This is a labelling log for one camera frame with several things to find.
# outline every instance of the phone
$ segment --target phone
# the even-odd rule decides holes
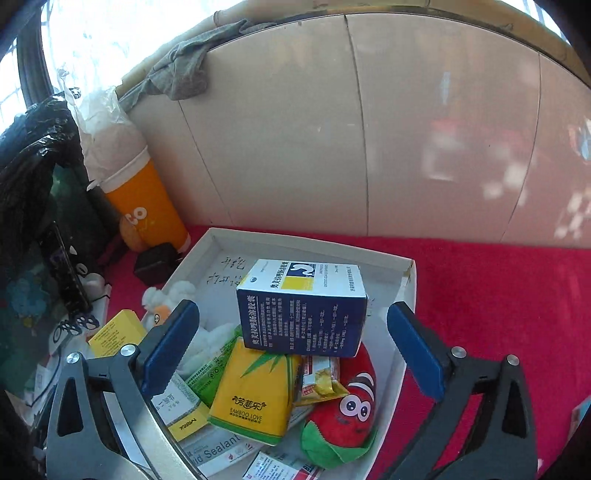
[[[57,288],[64,305],[70,314],[86,313],[92,310],[90,303],[61,238],[55,222],[48,225],[37,238],[43,260]]]

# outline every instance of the blue gripper pad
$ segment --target blue gripper pad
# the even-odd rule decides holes
[[[413,326],[412,320],[398,305],[392,304],[388,309],[387,322],[388,332],[413,373],[423,395],[435,401],[441,401],[445,393],[443,366]]]
[[[144,397],[164,392],[198,328],[199,308],[192,301],[183,300],[163,325],[148,332],[139,344],[140,351],[148,352],[148,356],[142,359],[140,353],[138,357],[143,364],[141,392]]]

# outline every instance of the strawberry plush toy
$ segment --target strawberry plush toy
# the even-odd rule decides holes
[[[374,442],[376,378],[364,344],[340,360],[340,382],[349,395],[316,405],[301,434],[304,453],[326,469],[357,460]]]

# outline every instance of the orange container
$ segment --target orange container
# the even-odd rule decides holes
[[[179,252],[189,248],[191,237],[168,198],[148,147],[102,181],[100,188],[150,247],[170,242]]]

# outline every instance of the red tablecloth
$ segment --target red tablecloth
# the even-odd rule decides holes
[[[191,228],[193,241],[207,227]],[[591,394],[591,250],[511,247],[431,239],[302,235],[368,248],[417,263],[417,316],[448,345],[499,360],[517,355],[534,408],[544,470],[562,450],[570,413]],[[127,253],[107,272],[113,284],[109,318],[121,309],[141,318],[145,286]],[[475,413],[476,403],[468,408]],[[388,436],[370,476],[375,479],[412,438],[431,407],[407,373]],[[457,455],[463,421],[440,463]]]

